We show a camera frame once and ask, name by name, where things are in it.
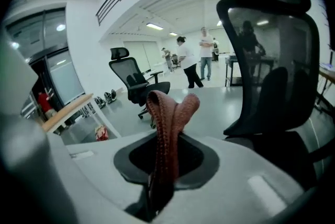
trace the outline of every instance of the gray floor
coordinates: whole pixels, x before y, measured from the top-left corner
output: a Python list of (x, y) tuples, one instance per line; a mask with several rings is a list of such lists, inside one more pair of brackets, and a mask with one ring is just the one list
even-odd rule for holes
[[(242, 108), (241, 87), (209, 87), (195, 89), (171, 89), (169, 95), (181, 102), (188, 93), (195, 93), (200, 99), (200, 108), (187, 124), (184, 132), (193, 137), (215, 137), (224, 139), (223, 131), (237, 120)], [(141, 108), (127, 98), (126, 93), (118, 95), (117, 100), (106, 105), (103, 113), (121, 136), (152, 130), (150, 116), (137, 116)], [(95, 141), (96, 123), (89, 117), (80, 119), (69, 130), (62, 132), (65, 144), (87, 143)], [(310, 119), (295, 129), (302, 137), (308, 150), (314, 151), (325, 145), (335, 136), (335, 126), (331, 118), (314, 110)], [(318, 175), (326, 168), (328, 160), (315, 164)]]

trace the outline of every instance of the white floor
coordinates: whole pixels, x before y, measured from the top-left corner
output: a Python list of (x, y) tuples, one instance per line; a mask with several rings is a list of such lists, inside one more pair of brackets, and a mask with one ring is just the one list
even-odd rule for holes
[[(212, 62), (211, 64), (211, 78), (207, 80), (207, 67), (205, 67), (205, 77), (203, 84), (205, 87), (224, 87), (226, 78), (226, 62), (225, 58), (228, 54), (221, 54), (219, 62)], [(197, 63), (197, 73), (200, 77), (200, 63)], [(237, 63), (234, 64), (233, 76), (241, 76), (240, 69)], [(228, 77), (230, 77), (230, 67), (228, 67)], [(167, 72), (165, 76), (159, 76), (159, 82), (166, 81), (171, 83), (171, 89), (185, 89), (188, 88), (187, 77), (182, 68), (177, 68), (174, 72)]]

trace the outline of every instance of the fluorescent light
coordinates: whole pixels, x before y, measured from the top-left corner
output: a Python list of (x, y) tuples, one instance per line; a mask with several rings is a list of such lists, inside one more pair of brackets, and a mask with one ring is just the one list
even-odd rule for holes
[(56, 65), (62, 64), (62, 63), (64, 63), (65, 61), (66, 61), (66, 59), (64, 59), (64, 60), (62, 60), (62, 61), (60, 61), (60, 62), (58, 62)]
[(14, 49), (18, 49), (19, 46), (20, 46), (20, 45), (19, 45), (17, 42), (12, 42), (12, 47), (13, 47)]
[(62, 31), (62, 30), (64, 30), (66, 28), (66, 26), (64, 25), (64, 24), (61, 24), (61, 25), (58, 25), (57, 27), (56, 27), (56, 30), (57, 31)]
[(157, 25), (152, 24), (152, 23), (148, 23), (147, 27), (150, 27), (150, 28), (153, 28), (153, 29), (157, 29), (157, 30), (162, 30), (163, 29), (162, 27), (157, 26)]
[(258, 26), (261, 26), (261, 25), (265, 25), (265, 24), (267, 24), (267, 23), (269, 23), (268, 20), (263, 20), (263, 21), (257, 22), (257, 25), (258, 25)]

